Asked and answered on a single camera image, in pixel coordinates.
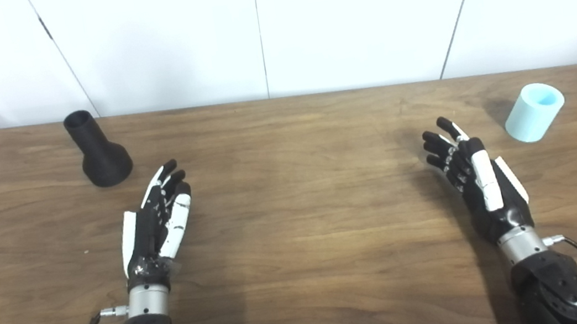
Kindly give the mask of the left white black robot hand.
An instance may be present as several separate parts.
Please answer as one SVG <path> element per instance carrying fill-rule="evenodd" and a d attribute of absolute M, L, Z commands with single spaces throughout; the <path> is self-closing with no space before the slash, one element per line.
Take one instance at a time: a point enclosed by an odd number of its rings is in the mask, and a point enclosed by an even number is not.
<path fill-rule="evenodd" d="M 170 287 L 192 202 L 192 187 L 178 164 L 171 159 L 160 166 L 141 207 L 124 213 L 122 256 L 129 291 L 146 284 Z"/>

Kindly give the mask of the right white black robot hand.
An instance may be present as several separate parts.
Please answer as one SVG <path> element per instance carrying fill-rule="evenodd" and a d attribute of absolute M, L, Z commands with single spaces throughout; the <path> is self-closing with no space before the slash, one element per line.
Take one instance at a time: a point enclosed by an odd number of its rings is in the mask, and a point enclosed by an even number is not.
<path fill-rule="evenodd" d="M 481 139 L 450 119 L 438 117 L 436 125 L 448 135 L 422 134 L 427 162 L 460 193 L 479 236 L 495 243 L 515 228 L 533 228 L 528 193 L 504 159 L 492 158 Z"/>

